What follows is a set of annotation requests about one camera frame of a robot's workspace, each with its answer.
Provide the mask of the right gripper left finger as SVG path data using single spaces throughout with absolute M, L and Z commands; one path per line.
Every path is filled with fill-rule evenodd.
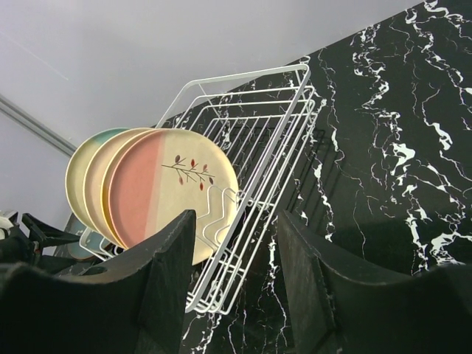
M 196 214 L 82 274 L 1 263 L 3 353 L 177 353 Z

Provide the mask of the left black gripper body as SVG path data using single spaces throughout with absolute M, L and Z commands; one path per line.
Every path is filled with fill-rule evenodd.
M 80 237 L 58 230 L 29 213 L 21 216 L 28 228 L 26 236 L 18 222 L 18 212 L 1 211 L 1 263 L 27 263 L 31 266 L 72 266 L 68 257 L 44 255 L 45 248 L 78 243 Z

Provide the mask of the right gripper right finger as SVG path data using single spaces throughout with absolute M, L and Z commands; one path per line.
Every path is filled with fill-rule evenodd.
M 290 212 L 277 238 L 298 353 L 469 353 L 471 267 L 415 276 L 370 263 Z

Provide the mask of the blue cream branch plate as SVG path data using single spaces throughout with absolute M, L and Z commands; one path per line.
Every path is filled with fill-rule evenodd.
M 127 128 L 112 128 L 96 133 L 84 141 L 69 160 L 65 175 L 66 198 L 77 219 L 87 227 L 92 228 L 92 222 L 87 214 L 83 197 L 86 168 L 92 156 L 105 142 L 126 130 Z

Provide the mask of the pink cream branch plate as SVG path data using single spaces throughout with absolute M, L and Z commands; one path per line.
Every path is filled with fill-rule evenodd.
M 111 178 L 111 221 L 126 249 L 160 232 L 186 209 L 196 213 L 193 264 L 209 259 L 237 216 L 237 174 L 205 136 L 164 128 L 124 152 Z
M 113 128 L 96 134 L 91 140 L 94 152 L 88 159 L 82 185 L 88 226 L 112 243 L 119 244 L 109 229 L 102 208 L 102 188 L 105 172 L 117 151 L 130 139 L 149 128 Z

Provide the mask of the white wire dish rack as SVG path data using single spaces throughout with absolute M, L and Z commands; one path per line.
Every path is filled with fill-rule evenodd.
M 199 133 L 237 174 L 237 216 L 187 292 L 186 309 L 228 313 L 314 127 L 315 89 L 305 63 L 193 80 L 155 129 Z

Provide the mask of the teal glazed floral plate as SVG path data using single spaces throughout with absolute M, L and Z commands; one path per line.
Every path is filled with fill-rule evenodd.
M 70 216 L 65 231 L 80 238 L 76 243 L 66 246 L 69 254 L 79 261 L 89 260 L 96 254 L 104 254 L 104 251 L 111 246 L 110 241 L 88 228 L 75 215 Z

